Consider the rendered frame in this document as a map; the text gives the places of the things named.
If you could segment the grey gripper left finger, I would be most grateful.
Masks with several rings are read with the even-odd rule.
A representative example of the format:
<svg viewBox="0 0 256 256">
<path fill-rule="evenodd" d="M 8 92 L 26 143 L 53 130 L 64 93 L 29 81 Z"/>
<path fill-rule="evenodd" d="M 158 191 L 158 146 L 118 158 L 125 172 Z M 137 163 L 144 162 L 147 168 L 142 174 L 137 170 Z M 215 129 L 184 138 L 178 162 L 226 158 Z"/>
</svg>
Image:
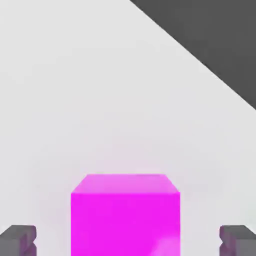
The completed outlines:
<svg viewBox="0 0 256 256">
<path fill-rule="evenodd" d="M 0 234 L 0 256 L 37 256 L 34 225 L 11 225 Z"/>
</svg>

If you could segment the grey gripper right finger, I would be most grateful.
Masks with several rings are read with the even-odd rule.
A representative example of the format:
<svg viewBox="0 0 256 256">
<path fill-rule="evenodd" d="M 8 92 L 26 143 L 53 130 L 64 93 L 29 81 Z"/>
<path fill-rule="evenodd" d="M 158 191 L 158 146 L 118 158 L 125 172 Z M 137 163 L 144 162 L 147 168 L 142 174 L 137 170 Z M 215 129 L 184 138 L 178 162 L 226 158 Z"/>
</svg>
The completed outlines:
<svg viewBox="0 0 256 256">
<path fill-rule="evenodd" d="M 256 256 L 256 234 L 245 225 L 222 225 L 219 256 Z"/>
</svg>

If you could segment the small magenta cube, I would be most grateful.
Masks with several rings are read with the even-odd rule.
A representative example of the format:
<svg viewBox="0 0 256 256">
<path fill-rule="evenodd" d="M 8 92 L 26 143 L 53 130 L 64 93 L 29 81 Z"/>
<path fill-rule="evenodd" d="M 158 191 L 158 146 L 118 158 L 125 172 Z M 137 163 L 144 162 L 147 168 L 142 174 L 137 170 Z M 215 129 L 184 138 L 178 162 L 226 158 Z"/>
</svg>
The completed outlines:
<svg viewBox="0 0 256 256">
<path fill-rule="evenodd" d="M 89 174 L 70 197 L 70 256 L 180 256 L 180 202 L 164 174 Z"/>
</svg>

